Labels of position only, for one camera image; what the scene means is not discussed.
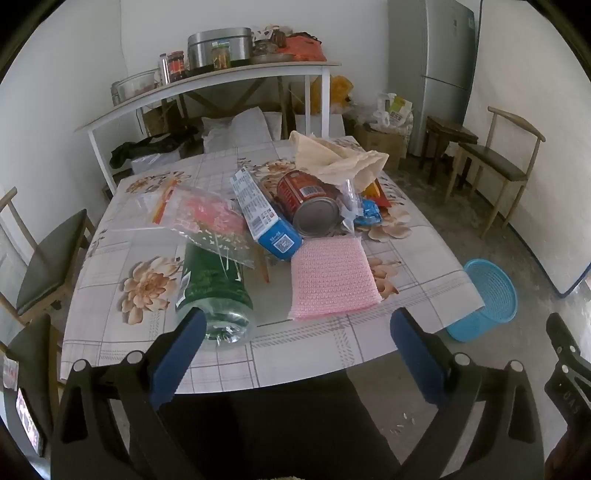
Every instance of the floral tablecloth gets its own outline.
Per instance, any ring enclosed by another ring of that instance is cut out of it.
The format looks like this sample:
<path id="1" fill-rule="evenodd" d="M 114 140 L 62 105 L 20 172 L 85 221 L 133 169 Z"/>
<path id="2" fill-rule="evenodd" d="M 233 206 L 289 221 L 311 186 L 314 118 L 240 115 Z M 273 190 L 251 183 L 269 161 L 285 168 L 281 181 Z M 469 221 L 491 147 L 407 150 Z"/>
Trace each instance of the floral tablecloth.
<path id="1" fill-rule="evenodd" d="M 350 146 L 354 140 L 335 142 Z M 114 225 L 114 219 L 127 219 L 129 224 L 141 220 L 138 194 L 154 192 L 175 176 L 181 184 L 233 197 L 229 179 L 239 167 L 249 167 L 259 178 L 279 176 L 291 168 L 292 159 L 290 143 L 278 141 L 186 158 L 123 180 L 76 283 L 61 378 L 67 378 L 77 359 L 85 358 L 91 365 L 118 363 L 132 350 L 147 350 L 158 335 L 177 325 L 174 302 L 184 239 L 164 229 L 122 231 Z M 386 174 L 379 179 L 387 196 L 410 216 L 404 223 L 410 234 L 379 242 L 365 233 L 363 247 L 369 258 L 395 266 L 388 280 L 399 293 L 364 312 L 294 322 L 287 320 L 289 263 L 270 261 L 270 284 L 259 272 L 246 269 L 245 284 L 257 320 L 255 337 L 233 349 L 199 351 L 178 393 L 262 387 L 351 367 L 396 350 L 389 318 L 398 307 L 406 307 L 425 331 L 436 332 L 483 305 L 462 266 L 419 209 Z M 131 314 L 139 291 L 142 298 L 157 300 L 142 304 L 141 317 Z"/>

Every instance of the tablecloth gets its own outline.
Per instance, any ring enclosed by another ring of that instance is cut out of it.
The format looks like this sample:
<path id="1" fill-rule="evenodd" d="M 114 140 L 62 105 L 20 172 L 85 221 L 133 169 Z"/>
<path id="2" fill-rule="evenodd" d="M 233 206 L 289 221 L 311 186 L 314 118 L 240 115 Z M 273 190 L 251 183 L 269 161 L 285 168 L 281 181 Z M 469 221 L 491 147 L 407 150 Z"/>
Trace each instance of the tablecloth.
<path id="1" fill-rule="evenodd" d="M 242 165 L 260 166 L 293 159 L 288 141 L 233 148 L 186 158 L 122 180 L 97 227 L 83 263 L 66 322 L 60 376 L 73 362 L 120 362 L 132 350 L 147 350 L 156 337 L 177 325 L 174 299 L 162 311 L 144 314 L 129 325 L 121 311 L 123 281 L 136 265 L 156 257 L 184 256 L 185 240 L 166 230 L 122 231 L 118 222 L 138 222 L 138 193 L 155 191 L 171 175 L 183 184 L 233 196 L 229 178 Z M 412 234 L 388 242 L 363 240 L 365 252 L 396 262 L 393 283 L 399 294 L 364 312 L 321 320 L 287 320 L 291 305 L 289 263 L 271 261 L 271 284 L 246 269 L 245 283 L 254 302 L 257 327 L 246 345 L 198 351 L 178 393 L 202 393 L 263 387 L 325 374 L 396 350 L 389 319 L 406 307 L 421 327 L 436 332 L 482 307 L 482 299 L 451 250 L 404 192 L 384 173 L 384 189 L 399 197 L 411 220 Z"/>

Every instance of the stainless steel pot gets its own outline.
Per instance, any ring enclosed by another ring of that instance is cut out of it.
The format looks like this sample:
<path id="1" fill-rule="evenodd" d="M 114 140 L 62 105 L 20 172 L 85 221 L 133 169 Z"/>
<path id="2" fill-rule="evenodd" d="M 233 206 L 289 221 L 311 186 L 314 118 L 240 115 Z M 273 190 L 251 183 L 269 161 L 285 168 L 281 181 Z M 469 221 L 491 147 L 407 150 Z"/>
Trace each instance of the stainless steel pot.
<path id="1" fill-rule="evenodd" d="M 212 48 L 219 43 L 230 48 L 231 60 L 247 60 L 252 56 L 250 28 L 221 28 L 195 33 L 188 39 L 187 55 L 191 70 L 213 64 Z"/>

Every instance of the green plastic bottle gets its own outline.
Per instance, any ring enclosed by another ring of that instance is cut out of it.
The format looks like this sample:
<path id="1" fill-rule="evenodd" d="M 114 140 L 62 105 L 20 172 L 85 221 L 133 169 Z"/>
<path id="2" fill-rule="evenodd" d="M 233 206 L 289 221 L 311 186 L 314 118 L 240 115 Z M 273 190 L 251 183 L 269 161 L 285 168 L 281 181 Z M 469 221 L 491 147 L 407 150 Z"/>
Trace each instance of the green plastic bottle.
<path id="1" fill-rule="evenodd" d="M 255 323 L 243 278 L 240 264 L 187 243 L 177 319 L 180 323 L 193 307 L 205 312 L 207 332 L 203 346 L 224 348 L 248 341 Z"/>

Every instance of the silver bolt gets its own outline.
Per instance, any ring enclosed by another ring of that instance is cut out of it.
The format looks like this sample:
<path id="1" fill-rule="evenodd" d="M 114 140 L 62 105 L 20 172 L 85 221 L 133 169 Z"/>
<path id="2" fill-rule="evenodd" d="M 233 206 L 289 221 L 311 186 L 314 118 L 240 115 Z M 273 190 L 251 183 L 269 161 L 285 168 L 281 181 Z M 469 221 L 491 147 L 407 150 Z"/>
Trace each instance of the silver bolt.
<path id="1" fill-rule="evenodd" d="M 139 350 L 134 350 L 127 354 L 127 363 L 129 364 L 138 364 L 142 361 L 144 357 L 144 353 L 140 352 Z"/>
<path id="2" fill-rule="evenodd" d="M 86 360 L 83 358 L 76 360 L 72 368 L 74 369 L 74 372 L 82 372 L 86 368 Z"/>
<path id="3" fill-rule="evenodd" d="M 470 365 L 470 357 L 467 356 L 465 353 L 456 353 L 453 356 L 453 359 L 458 365 L 462 365 L 465 367 L 466 365 Z"/>
<path id="4" fill-rule="evenodd" d="M 511 360 L 511 368 L 516 372 L 522 372 L 523 364 L 518 360 Z"/>

